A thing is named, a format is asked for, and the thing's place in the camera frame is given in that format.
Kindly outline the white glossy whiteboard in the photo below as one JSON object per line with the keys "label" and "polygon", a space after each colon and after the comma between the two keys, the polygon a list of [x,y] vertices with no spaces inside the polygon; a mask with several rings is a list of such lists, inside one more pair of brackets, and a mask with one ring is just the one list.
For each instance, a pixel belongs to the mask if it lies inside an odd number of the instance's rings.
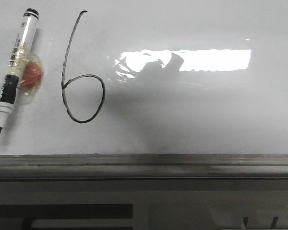
{"label": "white glossy whiteboard", "polygon": [[0,87],[27,8],[44,76],[0,155],[288,154],[288,0],[0,0]]}

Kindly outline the black and white whiteboard marker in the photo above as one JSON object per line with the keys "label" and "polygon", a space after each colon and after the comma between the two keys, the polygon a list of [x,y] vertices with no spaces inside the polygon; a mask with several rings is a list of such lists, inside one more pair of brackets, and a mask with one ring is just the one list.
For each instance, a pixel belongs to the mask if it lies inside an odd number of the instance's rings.
{"label": "black and white whiteboard marker", "polygon": [[0,134],[14,110],[18,88],[28,62],[38,21],[37,10],[28,8],[24,11],[0,91]]}

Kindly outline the grey aluminium whiteboard tray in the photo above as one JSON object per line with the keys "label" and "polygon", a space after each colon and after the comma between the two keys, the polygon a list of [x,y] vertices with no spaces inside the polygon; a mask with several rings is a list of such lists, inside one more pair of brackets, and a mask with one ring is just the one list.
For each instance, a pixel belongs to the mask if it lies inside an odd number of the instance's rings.
{"label": "grey aluminium whiteboard tray", "polygon": [[288,178],[288,154],[0,155],[0,181],[100,178]]}

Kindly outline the red round magnet with tape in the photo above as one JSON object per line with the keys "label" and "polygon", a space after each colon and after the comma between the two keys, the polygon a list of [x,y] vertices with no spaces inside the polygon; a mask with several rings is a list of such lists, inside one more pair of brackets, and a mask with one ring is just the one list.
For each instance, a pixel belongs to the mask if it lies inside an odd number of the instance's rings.
{"label": "red round magnet with tape", "polygon": [[28,53],[25,59],[23,77],[18,86],[17,102],[32,103],[44,75],[43,63],[36,54]]}

